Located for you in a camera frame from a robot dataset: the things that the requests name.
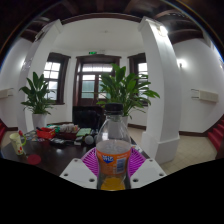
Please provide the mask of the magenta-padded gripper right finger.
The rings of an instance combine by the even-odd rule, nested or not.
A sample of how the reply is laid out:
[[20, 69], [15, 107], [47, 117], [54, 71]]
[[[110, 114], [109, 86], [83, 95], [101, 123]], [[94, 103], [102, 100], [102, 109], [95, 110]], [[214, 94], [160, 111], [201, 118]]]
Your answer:
[[137, 149], [131, 149], [129, 157], [130, 188], [140, 188], [157, 181], [166, 174], [154, 159], [146, 159]]

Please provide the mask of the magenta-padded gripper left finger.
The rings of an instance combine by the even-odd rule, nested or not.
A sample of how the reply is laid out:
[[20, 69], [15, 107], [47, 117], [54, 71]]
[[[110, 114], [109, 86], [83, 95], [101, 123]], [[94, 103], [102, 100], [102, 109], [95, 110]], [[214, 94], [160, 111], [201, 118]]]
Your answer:
[[92, 148], [81, 159], [73, 158], [60, 177], [78, 186], [96, 189], [98, 181], [96, 149]]

